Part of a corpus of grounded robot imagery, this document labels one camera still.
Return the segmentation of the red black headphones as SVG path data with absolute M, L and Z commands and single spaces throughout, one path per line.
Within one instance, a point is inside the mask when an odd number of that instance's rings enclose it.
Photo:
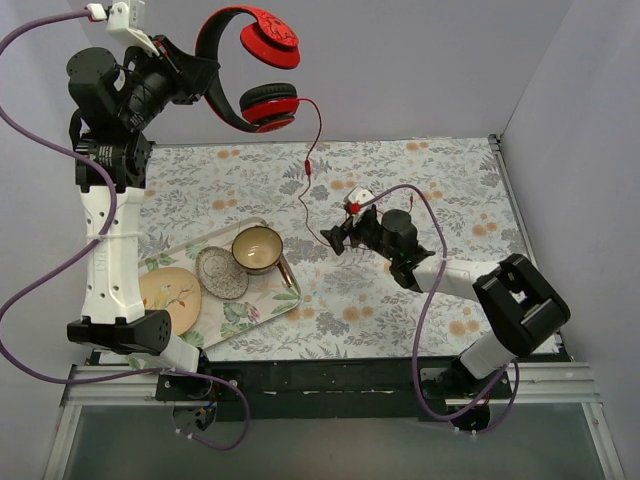
M 219 67 L 204 97 L 230 127 L 267 133 L 295 120 L 299 94 L 283 73 L 300 64 L 299 38 L 277 15 L 257 6 L 223 7 L 202 26 L 195 54 Z

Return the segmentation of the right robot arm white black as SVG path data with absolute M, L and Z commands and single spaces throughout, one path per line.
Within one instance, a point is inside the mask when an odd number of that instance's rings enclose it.
M 411 215 L 390 210 L 377 218 L 371 206 L 350 215 L 321 235 L 338 255 L 345 245 L 365 246 L 391 262 L 390 273 L 402 288 L 438 293 L 478 303 L 490 330 L 440 373 L 439 388 L 475 397 L 489 377 L 515 358 L 525 358 L 553 336 L 571 317 L 567 303 L 525 256 L 500 261 L 438 260 L 418 241 Z

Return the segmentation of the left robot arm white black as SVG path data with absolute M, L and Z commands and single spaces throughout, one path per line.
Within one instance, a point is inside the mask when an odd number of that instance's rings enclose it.
M 81 317 L 68 325 L 67 337 L 138 356 L 156 368 L 182 370 L 178 387 L 200 400 L 211 392 L 213 377 L 198 366 L 199 350 L 173 333 L 166 308 L 146 306 L 140 293 L 138 227 L 152 152 L 143 130 L 168 103 L 197 101 L 219 65 L 181 51 L 164 35 L 151 44 L 155 53 L 130 46 L 122 62 L 105 48 L 87 48 L 66 66 L 77 105 L 69 123 L 73 150 L 106 172 L 76 165 L 93 249 Z

